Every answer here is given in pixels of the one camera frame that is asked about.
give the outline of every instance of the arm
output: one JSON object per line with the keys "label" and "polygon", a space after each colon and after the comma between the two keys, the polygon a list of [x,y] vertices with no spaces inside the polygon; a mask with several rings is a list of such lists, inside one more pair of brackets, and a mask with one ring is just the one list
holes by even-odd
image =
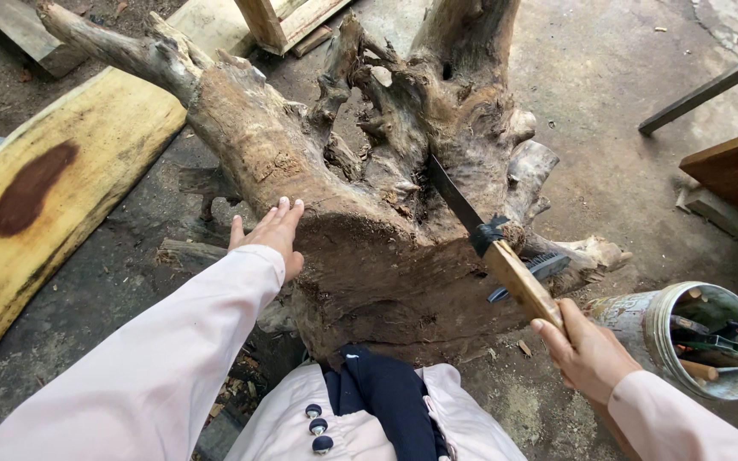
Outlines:
{"label": "arm", "polygon": [[642,367],[607,328],[558,301],[568,338],[540,319],[531,327],[548,344],[563,383],[609,413],[645,461],[738,459],[738,430]]}
{"label": "arm", "polygon": [[189,459],[258,312],[300,272],[302,210],[282,198],[247,237],[236,216],[235,249],[5,419],[0,459]]}
{"label": "arm", "polygon": [[738,429],[652,373],[623,378],[609,412],[642,459],[738,459]]}

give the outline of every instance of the concrete floor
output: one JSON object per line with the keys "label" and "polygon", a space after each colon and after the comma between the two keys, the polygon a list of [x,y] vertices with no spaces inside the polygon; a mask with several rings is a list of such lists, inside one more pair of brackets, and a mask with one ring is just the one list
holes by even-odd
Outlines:
{"label": "concrete floor", "polygon": [[[427,3],[357,0],[351,7],[372,33],[405,50]],[[682,157],[738,136],[738,86],[653,138],[644,139],[635,129],[738,62],[738,1],[729,3],[522,3],[510,87],[522,108],[537,117],[535,140],[562,159],[544,188],[553,207],[537,219],[536,228],[556,240],[594,233],[635,253],[627,267],[574,293],[579,303],[683,280],[714,283],[738,294],[738,242],[673,206],[683,178],[677,169]],[[335,18],[331,26],[337,23]],[[654,27],[668,32],[654,32]],[[324,52],[318,48],[302,60],[263,53],[253,58],[287,98],[311,103],[318,95],[315,78]],[[364,142],[354,127],[361,104],[355,94],[336,125],[353,149]],[[40,382],[53,379],[186,280],[181,275],[171,279],[170,268],[157,266],[153,258],[164,237],[185,238],[185,224],[199,213],[197,197],[177,192],[175,173],[180,166],[210,166],[213,159],[197,137],[187,137],[189,132],[179,136],[5,335],[0,343],[0,422]],[[215,208],[219,216],[230,216],[220,201]],[[533,358],[514,347],[519,339],[535,351]],[[621,458],[587,403],[562,387],[530,331],[510,333],[493,351],[460,370],[467,390],[529,459]],[[738,402],[703,404],[738,427]]]}

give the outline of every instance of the metal bucket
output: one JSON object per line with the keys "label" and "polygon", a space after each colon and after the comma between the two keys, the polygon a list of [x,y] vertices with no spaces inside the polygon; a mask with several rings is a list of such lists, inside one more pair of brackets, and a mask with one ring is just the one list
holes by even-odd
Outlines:
{"label": "metal bucket", "polygon": [[[694,287],[708,301],[698,298],[674,310],[677,299]],[[706,399],[738,400],[738,368],[720,368],[719,379],[699,385],[682,368],[671,345],[672,313],[698,321],[712,331],[725,326],[725,320],[738,321],[738,296],[731,291],[687,281],[660,291],[594,299],[583,310],[594,323],[612,330],[646,371]]]}

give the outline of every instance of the round button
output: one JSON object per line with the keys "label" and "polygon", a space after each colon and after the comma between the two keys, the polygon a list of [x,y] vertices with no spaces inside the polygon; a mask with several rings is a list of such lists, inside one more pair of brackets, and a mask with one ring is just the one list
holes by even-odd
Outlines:
{"label": "round button", "polygon": [[307,406],[307,416],[309,416],[311,419],[315,419],[316,417],[321,416],[321,413],[323,413],[323,411],[321,410],[321,405],[311,403]]}
{"label": "round button", "polygon": [[315,437],[313,440],[313,451],[319,455],[325,455],[334,445],[332,438],[328,435]]}
{"label": "round button", "polygon": [[309,424],[309,431],[314,435],[321,435],[324,432],[326,432],[326,429],[328,428],[329,428],[329,424],[327,424],[326,420],[323,419],[322,417],[316,417]]}

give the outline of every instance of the knife handle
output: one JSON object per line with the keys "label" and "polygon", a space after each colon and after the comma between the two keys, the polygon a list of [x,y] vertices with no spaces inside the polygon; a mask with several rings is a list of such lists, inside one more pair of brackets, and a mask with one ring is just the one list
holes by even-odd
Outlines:
{"label": "knife handle", "polygon": [[489,245],[483,261],[523,308],[529,320],[542,318],[566,333],[557,303],[505,241],[497,240]]}

